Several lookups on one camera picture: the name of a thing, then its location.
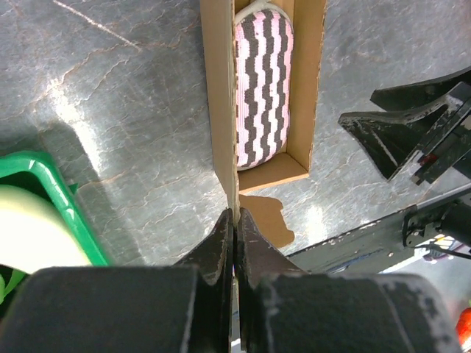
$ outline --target green container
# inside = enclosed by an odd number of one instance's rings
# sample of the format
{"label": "green container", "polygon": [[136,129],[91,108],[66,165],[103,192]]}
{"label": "green container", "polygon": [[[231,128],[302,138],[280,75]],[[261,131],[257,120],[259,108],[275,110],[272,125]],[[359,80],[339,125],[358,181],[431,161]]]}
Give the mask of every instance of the green container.
{"label": "green container", "polygon": [[[52,157],[43,152],[22,151],[0,158],[0,185],[12,185],[49,200],[70,228],[76,242],[92,265],[106,266],[110,261],[100,249],[82,211],[74,201],[77,186],[69,187],[54,165]],[[14,270],[8,284],[1,283],[0,302],[24,277]]]}

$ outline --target slipper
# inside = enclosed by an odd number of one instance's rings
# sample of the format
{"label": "slipper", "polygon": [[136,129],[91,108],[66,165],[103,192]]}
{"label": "slipper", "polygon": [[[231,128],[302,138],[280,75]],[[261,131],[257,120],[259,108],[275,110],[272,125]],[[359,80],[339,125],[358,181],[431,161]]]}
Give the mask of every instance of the slipper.
{"label": "slipper", "polygon": [[268,0],[235,15],[238,171],[266,162],[286,143],[293,42],[291,20]]}

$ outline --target cardboard box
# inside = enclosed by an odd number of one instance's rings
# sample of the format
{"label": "cardboard box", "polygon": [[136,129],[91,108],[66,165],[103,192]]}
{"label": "cardboard box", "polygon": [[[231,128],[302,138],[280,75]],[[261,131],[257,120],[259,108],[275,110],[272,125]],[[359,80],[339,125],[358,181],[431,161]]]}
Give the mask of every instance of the cardboard box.
{"label": "cardboard box", "polygon": [[326,0],[274,0],[294,27],[290,128],[280,153],[255,168],[236,167],[234,15],[250,0],[200,0],[213,164],[238,220],[238,193],[308,177],[314,137]]}

